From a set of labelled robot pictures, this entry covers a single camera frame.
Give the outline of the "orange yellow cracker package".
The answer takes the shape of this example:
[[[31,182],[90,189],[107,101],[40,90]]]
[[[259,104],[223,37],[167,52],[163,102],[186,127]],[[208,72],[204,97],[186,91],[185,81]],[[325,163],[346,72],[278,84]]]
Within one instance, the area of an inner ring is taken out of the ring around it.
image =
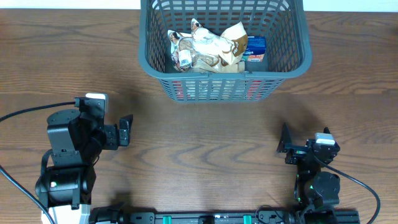
[[[177,100],[187,101],[239,101],[260,100],[269,85],[260,80],[173,81]]]

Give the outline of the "beige snack pouch top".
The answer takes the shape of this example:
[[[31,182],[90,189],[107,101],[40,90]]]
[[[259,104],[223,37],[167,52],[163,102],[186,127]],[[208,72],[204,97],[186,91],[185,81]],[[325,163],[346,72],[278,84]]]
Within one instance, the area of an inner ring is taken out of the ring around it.
[[[173,66],[180,72],[220,73],[220,58],[194,48],[191,34],[168,30]]]

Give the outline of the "beige snack pouch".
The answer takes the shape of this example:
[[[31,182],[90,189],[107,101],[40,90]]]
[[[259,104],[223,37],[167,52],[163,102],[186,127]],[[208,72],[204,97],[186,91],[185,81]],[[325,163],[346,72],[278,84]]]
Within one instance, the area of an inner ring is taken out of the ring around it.
[[[206,62],[198,60],[196,64],[188,69],[189,72],[212,72],[212,73],[242,73],[245,71],[245,61],[240,61],[236,64],[223,66],[221,62],[211,67]]]
[[[194,48],[191,34],[168,30],[173,66],[180,72],[220,73],[220,58]]]
[[[227,65],[241,61],[248,44],[248,35],[242,22],[227,28],[221,35],[216,35],[196,19],[192,19],[191,30],[193,48],[196,51],[218,56]]]

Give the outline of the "blue tissue multipack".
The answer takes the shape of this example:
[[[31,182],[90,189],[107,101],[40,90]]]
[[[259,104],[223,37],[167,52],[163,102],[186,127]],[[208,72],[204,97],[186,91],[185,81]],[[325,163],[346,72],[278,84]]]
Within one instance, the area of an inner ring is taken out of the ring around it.
[[[266,54],[266,38],[261,36],[249,36],[246,50],[242,59],[245,62],[262,62]]]

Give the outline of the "beige snack pouch bottom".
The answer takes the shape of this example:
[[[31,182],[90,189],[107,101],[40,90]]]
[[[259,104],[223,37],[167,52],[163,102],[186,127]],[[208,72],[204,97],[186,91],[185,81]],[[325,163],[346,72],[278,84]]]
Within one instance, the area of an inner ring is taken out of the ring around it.
[[[241,61],[248,44],[248,35],[242,22],[227,28],[221,35],[216,35],[196,19],[192,19],[191,30],[193,48],[196,51],[218,56],[227,65]]]

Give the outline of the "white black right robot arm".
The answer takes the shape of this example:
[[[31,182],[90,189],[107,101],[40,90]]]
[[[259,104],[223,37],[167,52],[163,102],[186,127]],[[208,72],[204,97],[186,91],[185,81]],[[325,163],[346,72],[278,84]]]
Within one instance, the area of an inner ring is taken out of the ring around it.
[[[287,124],[282,125],[277,152],[285,154],[286,164],[297,167],[294,199],[298,205],[284,215],[285,223],[338,222],[334,206],[340,202],[340,178],[322,168],[331,163],[339,151],[328,128],[299,146],[293,143]]]

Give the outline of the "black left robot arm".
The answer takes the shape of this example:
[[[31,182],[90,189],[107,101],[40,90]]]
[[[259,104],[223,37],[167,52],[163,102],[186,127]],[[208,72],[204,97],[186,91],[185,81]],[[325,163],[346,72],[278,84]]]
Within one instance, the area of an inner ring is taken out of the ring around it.
[[[61,110],[47,119],[51,150],[42,158],[35,186],[52,223],[88,223],[94,165],[103,150],[115,151],[130,143],[133,116],[119,124],[104,124],[104,109]]]

